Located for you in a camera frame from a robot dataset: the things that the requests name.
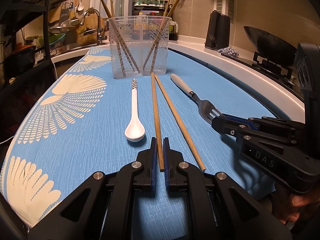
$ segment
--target blue tablecloth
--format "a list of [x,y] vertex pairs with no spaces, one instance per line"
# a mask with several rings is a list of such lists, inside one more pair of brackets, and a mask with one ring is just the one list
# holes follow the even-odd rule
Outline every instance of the blue tablecloth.
[[[239,156],[235,140],[221,136],[198,114],[197,105],[170,80],[179,75],[202,99],[221,112],[240,117],[273,115],[258,101],[208,68],[169,51],[167,74],[159,76],[207,168],[224,171],[255,197],[273,183]],[[150,147],[155,136],[149,76],[138,77],[139,118],[146,129],[138,143],[126,140],[131,117],[131,79],[112,76],[110,50],[92,47],[39,99],[7,152],[0,190],[29,226],[34,226],[95,171],[118,171]],[[162,137],[196,165],[159,89]],[[164,173],[157,171],[154,197],[136,194],[133,239],[175,239],[187,233],[183,198],[168,197]]]

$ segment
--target spoon handle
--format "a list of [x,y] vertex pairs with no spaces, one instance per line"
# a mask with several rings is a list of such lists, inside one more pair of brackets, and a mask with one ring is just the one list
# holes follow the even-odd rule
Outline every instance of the spoon handle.
[[134,118],[138,118],[138,85],[136,79],[132,79],[131,90],[131,119]]

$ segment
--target plastic container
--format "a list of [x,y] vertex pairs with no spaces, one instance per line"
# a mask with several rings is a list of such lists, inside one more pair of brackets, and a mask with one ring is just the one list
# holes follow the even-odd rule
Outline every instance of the plastic container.
[[[164,27],[159,32],[162,19],[161,16],[146,15],[108,19],[112,73],[115,79],[148,76],[152,72],[155,75],[166,73],[170,18],[164,18]],[[159,46],[154,47],[148,57],[157,36]]]

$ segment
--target human hand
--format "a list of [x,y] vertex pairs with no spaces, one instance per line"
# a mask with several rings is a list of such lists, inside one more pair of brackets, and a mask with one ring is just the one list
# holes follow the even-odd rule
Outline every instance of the human hand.
[[275,182],[276,193],[272,197],[272,214],[282,224],[310,219],[320,204],[320,183],[305,195],[297,196]]

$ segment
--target chopstick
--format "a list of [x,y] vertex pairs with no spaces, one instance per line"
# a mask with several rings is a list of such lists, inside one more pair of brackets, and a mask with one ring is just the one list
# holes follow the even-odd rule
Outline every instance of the chopstick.
[[[161,24],[160,24],[160,31],[161,31],[162,25],[164,25],[164,19],[165,19],[165,16],[167,15],[167,11],[168,11],[168,8],[169,8],[169,3],[170,3],[170,0],[168,1],[167,6],[165,7],[165,10],[164,10],[164,13],[163,13],[163,18],[162,18],[162,21],[161,21]],[[159,47],[159,42],[156,43],[155,52],[153,53],[150,72],[153,72],[153,69],[155,67],[158,47]]]
[[[114,17],[115,16],[115,11],[113,8],[113,0],[110,0],[110,7],[111,7],[111,16]],[[121,65],[121,70],[122,70],[122,74],[125,77],[125,70],[124,70],[124,65],[123,65],[123,59],[122,59],[122,55],[121,55],[121,49],[120,49],[120,45],[118,42],[116,42],[117,44],[117,51],[118,51],[118,56],[119,56],[119,61],[120,61],[120,65]]]
[[189,146],[194,158],[196,159],[196,162],[198,163],[200,169],[202,171],[205,171],[205,166],[204,166],[204,164],[203,164],[203,162],[201,160],[201,157],[200,157],[200,155],[199,155],[199,153],[198,153],[198,151],[196,149],[196,146],[194,145],[194,143],[192,141],[192,138],[191,138],[190,134],[188,133],[187,128],[185,127],[181,117],[179,116],[176,108],[174,107],[172,101],[170,100],[170,98],[169,98],[167,92],[165,91],[162,83],[160,82],[158,76],[156,75],[155,78],[156,78],[156,81],[157,81],[161,91],[162,91],[162,94],[164,95],[165,100],[167,101],[167,103],[169,105],[169,108],[171,109],[171,112],[172,112],[174,118],[176,119],[176,122],[177,122],[177,124],[178,124],[178,126],[179,126],[179,128],[180,128],[180,130],[181,130],[181,132],[182,132],[182,134],[184,136],[184,138],[186,139],[186,142],[187,142],[187,144],[188,144],[188,146]]
[[157,102],[157,94],[156,94],[155,74],[153,73],[151,73],[151,87],[152,87],[153,116],[155,119],[159,168],[160,168],[160,171],[164,171],[164,157],[163,157],[163,151],[162,151],[162,137],[161,137],[160,119],[159,119],[158,102]]
[[[110,13],[110,11],[109,11],[106,3],[104,2],[104,0],[100,0],[100,1],[101,1],[101,3],[102,3],[102,6],[103,6],[104,10],[106,11],[106,14],[107,14],[108,18],[112,18],[112,14]],[[133,66],[132,66],[132,63],[133,63],[133,65],[136,67],[137,71],[140,73],[140,69],[139,69],[136,61],[134,60],[134,58],[133,58],[133,56],[132,56],[132,54],[131,54],[128,46],[127,46],[127,44],[125,43],[125,40],[124,40],[124,38],[122,37],[122,35],[121,35],[121,33],[120,33],[120,30],[119,30],[119,28],[118,28],[117,25],[116,25],[116,22],[114,21],[114,19],[110,20],[109,22],[111,23],[113,29],[114,29],[115,32],[116,32],[116,40],[117,40],[117,39],[119,40],[119,43],[120,43],[120,45],[121,45],[121,47],[122,47],[122,49],[123,49],[123,51],[124,51],[124,54],[126,55],[128,61],[129,61],[132,69],[134,70],[134,68],[133,68]]]
[[[175,2],[174,2],[174,4],[172,5],[172,8],[170,9],[167,17],[170,17],[170,16],[172,15],[172,13],[173,13],[174,9],[176,8],[176,6],[178,5],[179,1],[180,1],[180,0],[175,0]],[[143,64],[143,68],[142,68],[142,69],[144,69],[144,68],[146,67],[147,62],[148,62],[148,60],[149,60],[149,58],[150,58],[150,56],[151,56],[151,54],[152,54],[152,51],[153,51],[154,47],[156,46],[157,43],[159,43],[158,40],[159,40],[159,38],[160,38],[161,29],[163,29],[163,27],[164,27],[166,24],[167,24],[167,20],[164,20],[164,24],[161,25],[161,27],[160,27],[160,29],[159,29],[159,31],[158,31],[158,34],[157,34],[157,36],[156,36],[156,38],[155,38],[155,41],[153,42],[153,44],[152,44],[152,46],[151,46],[151,48],[150,48],[150,51],[149,51],[148,56],[147,56],[147,58],[146,58],[146,60],[145,60],[145,62],[144,62],[144,64]]]

